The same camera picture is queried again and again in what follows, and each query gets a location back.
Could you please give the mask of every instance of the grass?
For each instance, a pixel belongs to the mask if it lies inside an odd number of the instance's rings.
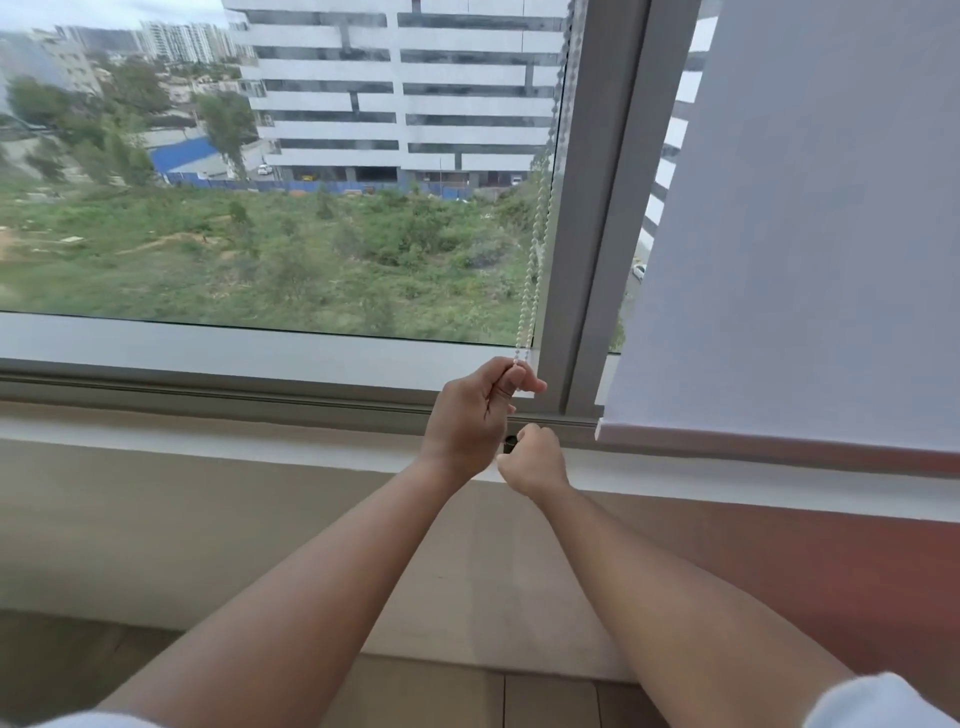
[[[529,231],[496,203],[0,180],[0,308],[510,345]],[[231,218],[239,201],[249,222]],[[59,242],[78,236],[76,243]]]

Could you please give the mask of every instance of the sky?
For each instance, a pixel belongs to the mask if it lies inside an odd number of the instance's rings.
[[[137,28],[141,20],[226,25],[220,0],[0,0],[0,29]]]

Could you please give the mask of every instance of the window pane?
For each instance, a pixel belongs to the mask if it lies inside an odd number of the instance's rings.
[[[660,164],[653,189],[646,200],[646,213],[640,229],[639,239],[636,242],[636,254],[627,275],[627,287],[624,293],[623,305],[620,307],[620,316],[616,324],[616,332],[611,341],[611,353],[619,353],[624,342],[624,326],[634,316],[642,315],[637,312],[636,301],[646,274],[647,262],[653,250],[654,239],[657,236],[657,226],[666,206],[667,192],[673,181],[674,172],[680,163],[681,149],[684,146],[686,124],[690,110],[697,98],[697,89],[707,63],[710,44],[713,41],[713,32],[716,28],[717,17],[720,14],[720,0],[702,0],[700,17],[697,27],[690,41],[690,53],[686,60],[684,73],[677,89],[677,101],[673,108],[673,117],[667,127],[666,137],[660,151]]]
[[[516,342],[572,3],[141,5],[0,34],[0,309]]]

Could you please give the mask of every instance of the blue roof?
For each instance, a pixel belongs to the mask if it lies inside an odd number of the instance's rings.
[[[203,159],[210,155],[218,154],[205,136],[196,139],[187,139],[179,144],[169,144],[165,147],[157,147],[150,150],[150,159],[154,161],[154,167],[161,175],[165,175],[172,169],[182,167],[191,161]]]

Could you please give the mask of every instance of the tiled floor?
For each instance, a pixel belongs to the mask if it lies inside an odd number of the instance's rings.
[[[0,724],[88,709],[177,633],[0,612]],[[323,728],[665,728],[637,687],[361,657]]]

